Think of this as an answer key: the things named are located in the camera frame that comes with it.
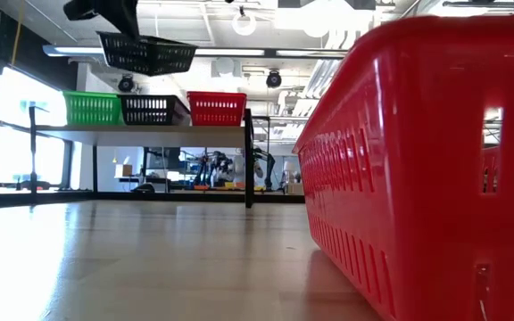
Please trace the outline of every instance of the black basket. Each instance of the black basket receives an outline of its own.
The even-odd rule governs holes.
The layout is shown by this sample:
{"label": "black basket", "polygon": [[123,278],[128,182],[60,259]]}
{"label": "black basket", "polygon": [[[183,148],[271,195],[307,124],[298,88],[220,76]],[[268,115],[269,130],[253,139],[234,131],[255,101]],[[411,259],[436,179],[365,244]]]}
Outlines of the black basket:
{"label": "black basket", "polygon": [[189,110],[175,95],[119,95],[126,125],[188,126]]}
{"label": "black basket", "polygon": [[140,36],[134,41],[120,33],[97,33],[109,66],[147,76],[188,71],[197,49],[196,45],[158,37]]}

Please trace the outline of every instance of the black pole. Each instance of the black pole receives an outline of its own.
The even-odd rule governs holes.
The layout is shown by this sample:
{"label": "black pole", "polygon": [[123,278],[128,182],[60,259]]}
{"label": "black pole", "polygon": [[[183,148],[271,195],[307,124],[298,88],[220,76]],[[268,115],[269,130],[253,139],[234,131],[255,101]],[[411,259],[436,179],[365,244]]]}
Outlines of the black pole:
{"label": "black pole", "polygon": [[144,178],[144,183],[146,182],[146,165],[148,163],[148,153],[150,152],[150,147],[144,147],[144,155],[142,156],[142,169],[140,169],[140,174]]}
{"label": "black pole", "polygon": [[271,139],[271,118],[267,118],[267,154],[269,155],[269,141]]}
{"label": "black pole", "polygon": [[254,177],[253,177],[253,119],[251,110],[245,109],[245,207],[250,209],[253,206]]}
{"label": "black pole", "polygon": [[35,124],[35,106],[29,107],[29,119],[30,119],[30,129],[29,133],[31,134],[31,181],[30,189],[31,189],[31,203],[37,203],[37,170],[35,168],[35,154],[37,150],[37,127]]}
{"label": "black pole", "polygon": [[98,163],[96,145],[93,145],[93,193],[98,193]]}

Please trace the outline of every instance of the cardboard box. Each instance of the cardboard box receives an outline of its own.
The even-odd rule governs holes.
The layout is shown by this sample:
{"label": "cardboard box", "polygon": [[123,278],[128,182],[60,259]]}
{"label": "cardboard box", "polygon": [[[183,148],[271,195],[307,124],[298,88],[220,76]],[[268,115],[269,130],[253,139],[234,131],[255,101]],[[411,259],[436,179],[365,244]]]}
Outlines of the cardboard box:
{"label": "cardboard box", "polygon": [[116,164],[116,171],[114,172],[114,178],[131,177],[132,174],[133,174],[132,173],[132,165]]}
{"label": "cardboard box", "polygon": [[304,195],[303,183],[289,183],[286,187],[289,195]]}

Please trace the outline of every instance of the window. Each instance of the window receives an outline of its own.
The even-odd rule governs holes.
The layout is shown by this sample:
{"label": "window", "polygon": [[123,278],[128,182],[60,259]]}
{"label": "window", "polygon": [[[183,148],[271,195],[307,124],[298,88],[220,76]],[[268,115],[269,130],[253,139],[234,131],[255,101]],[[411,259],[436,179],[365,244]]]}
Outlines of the window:
{"label": "window", "polygon": [[37,106],[38,125],[66,125],[66,107],[61,92],[18,71],[4,68],[0,76],[0,120],[29,127],[29,107]]}
{"label": "window", "polygon": [[[0,76],[0,184],[30,180],[30,106],[37,106],[38,125],[66,124],[61,92],[5,68]],[[62,183],[64,151],[63,140],[37,136],[37,180]]]}
{"label": "window", "polygon": [[[30,180],[30,146],[28,133],[0,126],[0,183]],[[35,158],[37,179],[59,185],[62,181],[63,154],[64,141],[38,136]]]}

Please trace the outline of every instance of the table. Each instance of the table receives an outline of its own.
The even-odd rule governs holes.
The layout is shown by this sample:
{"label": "table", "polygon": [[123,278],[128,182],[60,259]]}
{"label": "table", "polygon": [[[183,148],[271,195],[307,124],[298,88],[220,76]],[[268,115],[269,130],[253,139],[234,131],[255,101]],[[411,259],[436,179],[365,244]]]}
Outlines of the table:
{"label": "table", "polygon": [[31,134],[31,194],[37,197],[35,153],[37,133],[93,146],[93,192],[98,193],[97,146],[242,147],[245,149],[245,207],[253,206],[253,119],[245,109],[244,127],[189,126],[38,126],[29,108]]}

